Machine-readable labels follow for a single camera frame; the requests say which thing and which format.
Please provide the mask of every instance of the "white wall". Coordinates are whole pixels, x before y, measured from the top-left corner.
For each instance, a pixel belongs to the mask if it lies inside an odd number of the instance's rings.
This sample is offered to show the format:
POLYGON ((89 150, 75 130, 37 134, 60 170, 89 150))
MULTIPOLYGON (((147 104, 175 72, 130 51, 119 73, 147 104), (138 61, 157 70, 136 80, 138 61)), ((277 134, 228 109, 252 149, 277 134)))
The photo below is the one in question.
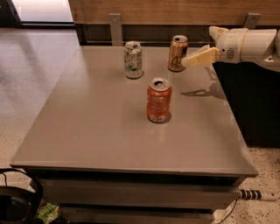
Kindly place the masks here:
POLYGON ((67 0, 13 0, 24 22, 73 22, 67 0))

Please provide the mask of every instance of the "terrazzo floor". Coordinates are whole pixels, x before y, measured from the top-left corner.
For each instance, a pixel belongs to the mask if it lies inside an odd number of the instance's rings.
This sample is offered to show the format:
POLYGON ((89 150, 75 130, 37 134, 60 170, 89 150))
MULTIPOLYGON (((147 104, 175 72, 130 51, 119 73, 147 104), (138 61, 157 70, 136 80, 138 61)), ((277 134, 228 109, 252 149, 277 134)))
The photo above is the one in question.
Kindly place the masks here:
MULTIPOLYGON (((0 29, 0 168, 10 167, 12 157, 79 47, 75 30, 0 29)), ((246 179, 241 188, 280 193, 280 149, 249 148, 249 154, 259 175, 246 179)), ((28 180, 18 175, 9 181, 28 187, 28 180)), ((214 223, 232 206, 216 211, 214 223)), ((280 200, 239 200, 223 223, 278 224, 280 200)))

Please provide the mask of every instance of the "black bag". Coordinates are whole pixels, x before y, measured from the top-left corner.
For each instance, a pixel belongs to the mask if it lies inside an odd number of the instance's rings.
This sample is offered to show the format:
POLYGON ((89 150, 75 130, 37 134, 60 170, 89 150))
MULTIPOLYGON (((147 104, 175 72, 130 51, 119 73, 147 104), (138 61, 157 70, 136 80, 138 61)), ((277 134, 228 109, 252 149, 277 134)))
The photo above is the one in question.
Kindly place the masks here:
POLYGON ((5 184, 0 186, 0 224, 31 224, 42 200, 42 185, 31 175, 17 169, 0 169, 5 184), (35 192, 7 186, 6 172, 20 172, 33 180, 35 192))

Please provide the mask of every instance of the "white and green can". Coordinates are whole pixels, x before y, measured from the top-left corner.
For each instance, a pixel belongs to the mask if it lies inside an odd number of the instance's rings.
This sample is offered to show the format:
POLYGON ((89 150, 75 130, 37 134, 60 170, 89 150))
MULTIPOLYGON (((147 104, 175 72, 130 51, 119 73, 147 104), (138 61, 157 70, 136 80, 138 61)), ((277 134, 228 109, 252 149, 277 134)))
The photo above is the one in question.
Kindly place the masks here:
POLYGON ((125 75, 130 79, 138 79, 143 75, 142 47, 137 41, 129 41, 124 47, 125 75))

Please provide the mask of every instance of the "table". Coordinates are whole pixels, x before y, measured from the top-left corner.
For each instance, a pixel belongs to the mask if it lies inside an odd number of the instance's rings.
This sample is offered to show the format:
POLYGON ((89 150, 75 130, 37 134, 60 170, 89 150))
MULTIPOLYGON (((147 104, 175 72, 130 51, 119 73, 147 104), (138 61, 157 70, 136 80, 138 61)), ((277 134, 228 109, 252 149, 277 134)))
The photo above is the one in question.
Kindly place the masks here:
POLYGON ((64 207, 71 221, 209 223, 257 175, 212 65, 174 73, 168 51, 144 47, 144 75, 130 80, 122 47, 77 49, 11 161, 37 175, 47 200, 75 204, 64 207), (146 117, 154 77, 173 89, 164 123, 146 117))

